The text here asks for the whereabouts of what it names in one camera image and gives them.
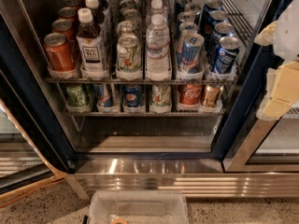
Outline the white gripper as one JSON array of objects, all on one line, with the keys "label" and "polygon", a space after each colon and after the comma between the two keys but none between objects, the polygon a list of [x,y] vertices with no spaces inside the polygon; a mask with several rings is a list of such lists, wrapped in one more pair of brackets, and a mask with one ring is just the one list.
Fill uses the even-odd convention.
[{"label": "white gripper", "polygon": [[277,21],[268,24],[256,35],[261,46],[273,44],[274,53],[285,61],[278,69],[269,68],[266,95],[256,117],[279,120],[299,100],[299,0],[292,0]]}]

